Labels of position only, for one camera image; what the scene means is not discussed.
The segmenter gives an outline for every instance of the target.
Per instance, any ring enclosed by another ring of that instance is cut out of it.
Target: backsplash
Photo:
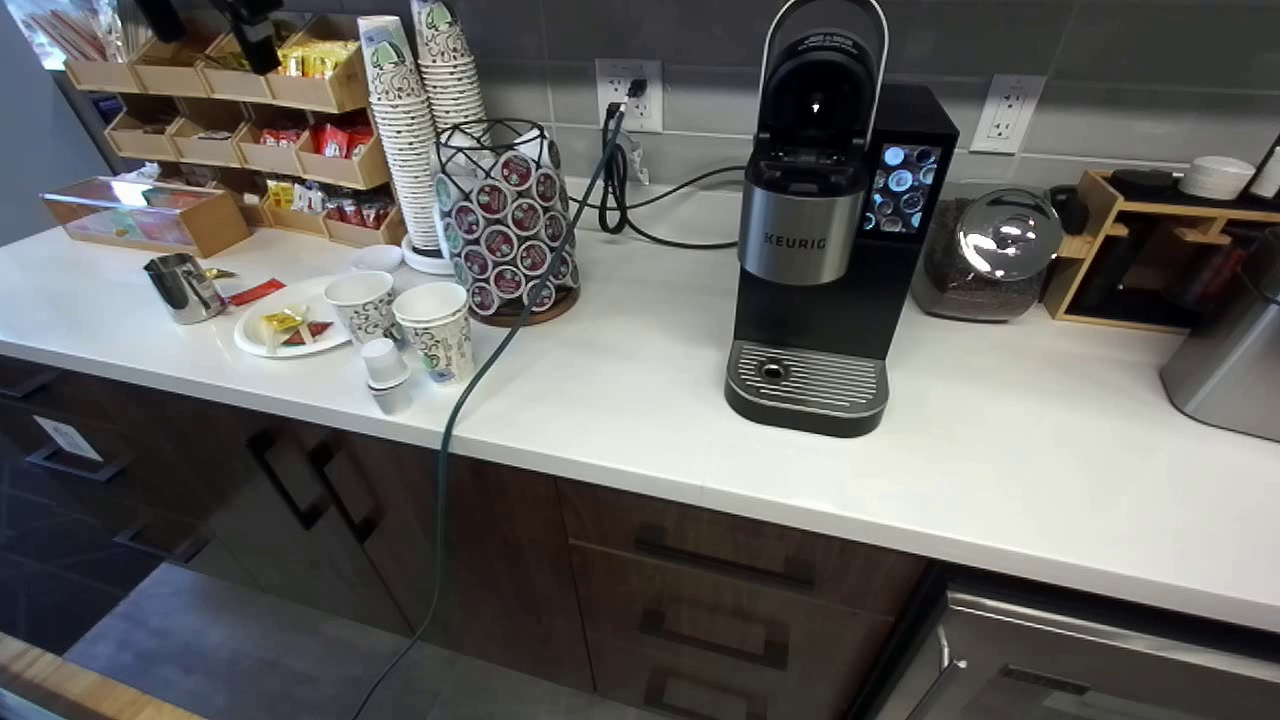
[[[407,0],[290,0],[407,14]],[[594,161],[594,55],[664,61],[654,179],[747,157],[754,61],[779,0],[456,0],[487,112],[530,117],[568,170]],[[1021,157],[961,153],[950,186],[1072,186],[1089,166],[1254,161],[1280,133],[1280,0],[884,0],[891,78],[925,81],[974,130],[991,73],[1046,78]]]

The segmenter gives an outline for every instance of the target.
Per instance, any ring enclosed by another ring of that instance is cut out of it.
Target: coffee maker display screen
[[[938,157],[936,145],[884,145],[864,199],[864,234],[914,235],[926,219]]]

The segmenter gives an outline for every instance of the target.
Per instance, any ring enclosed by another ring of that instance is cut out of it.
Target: stack of paper cups
[[[440,258],[436,235],[436,121],[414,78],[401,18],[358,18],[368,110],[385,142],[411,252]]]
[[[475,55],[447,5],[411,0],[411,29],[436,130],[485,121]]]

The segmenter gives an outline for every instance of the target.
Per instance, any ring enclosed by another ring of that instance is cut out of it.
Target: white wall
[[[102,161],[84,137],[74,112],[37,63],[25,33],[0,7],[0,243],[38,234],[38,191],[100,176]]]

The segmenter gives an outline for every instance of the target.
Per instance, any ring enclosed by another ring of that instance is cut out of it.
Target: small white cup
[[[401,293],[392,318],[436,385],[456,385],[475,374],[466,293],[460,285],[414,285]]]
[[[411,410],[411,374],[392,339],[368,339],[358,350],[363,379],[385,416],[401,416]]]
[[[350,333],[355,346],[389,335],[394,324],[392,318],[394,275],[392,273],[341,273],[323,285],[323,301]]]

